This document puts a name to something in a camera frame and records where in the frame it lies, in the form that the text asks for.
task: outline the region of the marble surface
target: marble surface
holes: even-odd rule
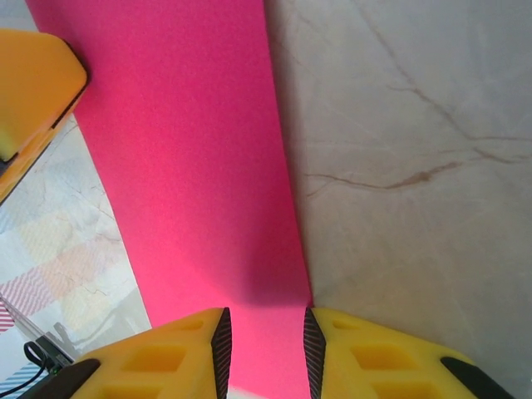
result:
[[[532,2],[266,9],[316,304],[461,350],[532,397]],[[0,0],[0,26],[33,27],[23,2]],[[74,351],[148,328],[75,121],[39,162],[23,206],[0,209],[0,283],[52,271],[62,295],[34,321]]]

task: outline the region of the pink mat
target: pink mat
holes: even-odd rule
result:
[[[311,301],[259,0],[28,0],[92,81],[76,111],[154,326],[230,306],[231,380],[308,397]]]

